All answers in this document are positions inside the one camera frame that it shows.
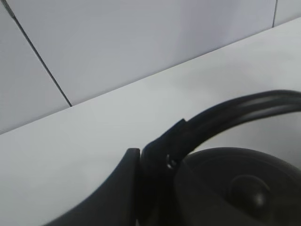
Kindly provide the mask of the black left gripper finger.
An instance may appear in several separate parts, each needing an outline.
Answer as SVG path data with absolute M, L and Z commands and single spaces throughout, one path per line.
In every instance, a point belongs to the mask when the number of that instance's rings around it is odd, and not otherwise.
M 135 226 L 140 150 L 130 148 L 108 178 L 79 205 L 49 226 Z

